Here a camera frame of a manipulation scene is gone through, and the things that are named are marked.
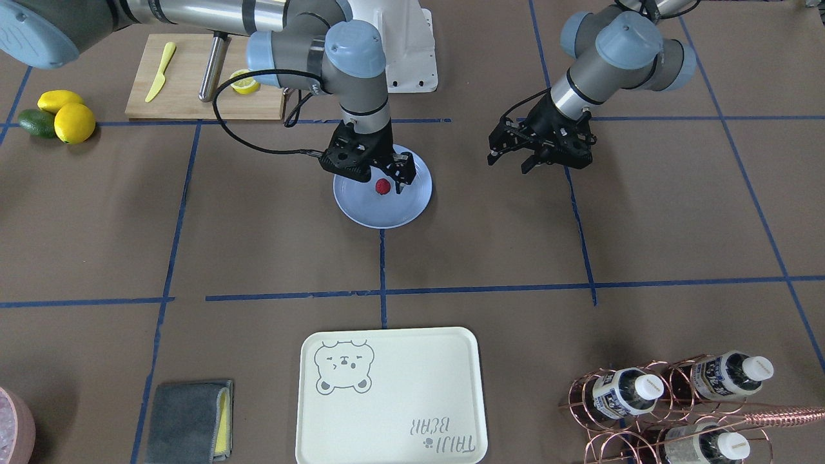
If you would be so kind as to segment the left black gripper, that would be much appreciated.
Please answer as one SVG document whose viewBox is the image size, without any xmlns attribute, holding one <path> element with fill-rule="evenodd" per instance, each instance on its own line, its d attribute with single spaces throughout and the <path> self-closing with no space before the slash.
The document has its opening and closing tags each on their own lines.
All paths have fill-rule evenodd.
<svg viewBox="0 0 825 464">
<path fill-rule="evenodd" d="M 537 97 L 539 102 L 522 122 L 508 117 L 516 108 Z M 590 118 L 592 114 L 585 108 L 581 115 L 569 119 L 556 108 L 548 90 L 536 92 L 501 115 L 497 132 L 487 138 L 490 149 L 487 164 L 492 166 L 505 153 L 529 149 L 533 153 L 521 163 L 524 175 L 542 164 L 583 169 L 593 161 L 590 147 L 595 144 L 595 135 L 590 131 Z"/>
</svg>

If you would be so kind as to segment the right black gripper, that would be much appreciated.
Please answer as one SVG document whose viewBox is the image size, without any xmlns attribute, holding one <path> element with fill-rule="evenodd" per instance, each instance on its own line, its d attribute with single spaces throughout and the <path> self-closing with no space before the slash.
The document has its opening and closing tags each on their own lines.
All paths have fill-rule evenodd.
<svg viewBox="0 0 825 464">
<path fill-rule="evenodd" d="M 394 182 L 394 192 L 400 195 L 415 179 L 416 168 L 413 154 L 394 152 L 393 144 L 390 123 L 377 132 L 360 134 L 353 123 L 339 122 L 319 164 L 332 174 L 357 182 L 368 182 L 374 168 Z"/>
</svg>

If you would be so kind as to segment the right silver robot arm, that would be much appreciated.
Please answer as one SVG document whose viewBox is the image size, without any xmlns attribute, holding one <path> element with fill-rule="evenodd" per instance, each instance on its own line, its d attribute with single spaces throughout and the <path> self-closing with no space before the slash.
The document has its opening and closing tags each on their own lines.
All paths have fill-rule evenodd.
<svg viewBox="0 0 825 464">
<path fill-rule="evenodd" d="M 347 1 L 3 1 L 2 51 L 42 70 L 131 24 L 191 24 L 248 37 L 249 76 L 265 85 L 338 97 L 342 120 L 324 151 L 304 150 L 330 173 L 368 182 L 372 168 L 396 191 L 416 176 L 394 149 L 382 36 Z"/>
</svg>

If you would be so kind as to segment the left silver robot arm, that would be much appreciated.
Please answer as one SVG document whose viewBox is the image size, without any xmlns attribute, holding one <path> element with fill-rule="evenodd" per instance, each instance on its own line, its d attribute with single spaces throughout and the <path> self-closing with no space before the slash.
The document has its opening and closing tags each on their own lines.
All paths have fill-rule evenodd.
<svg viewBox="0 0 825 464">
<path fill-rule="evenodd" d="M 522 173 L 540 164 L 590 165 L 594 108 L 619 89 L 669 92 L 692 79 L 695 50 L 678 39 L 664 39 L 657 25 L 696 6 L 696 1 L 615 1 L 598 13 L 572 15 L 560 44 L 574 62 L 557 82 L 534 94 L 536 105 L 523 121 L 500 117 L 489 135 L 487 164 L 528 149 L 532 153 L 522 162 Z"/>
</svg>

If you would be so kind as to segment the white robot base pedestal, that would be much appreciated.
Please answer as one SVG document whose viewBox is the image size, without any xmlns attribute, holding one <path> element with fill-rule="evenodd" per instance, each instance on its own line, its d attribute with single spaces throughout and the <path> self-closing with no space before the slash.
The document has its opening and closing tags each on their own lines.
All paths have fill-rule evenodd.
<svg viewBox="0 0 825 464">
<path fill-rule="evenodd" d="M 436 44 L 431 11 L 418 1 L 351 1 L 354 18 L 379 30 L 390 93 L 435 92 Z"/>
</svg>

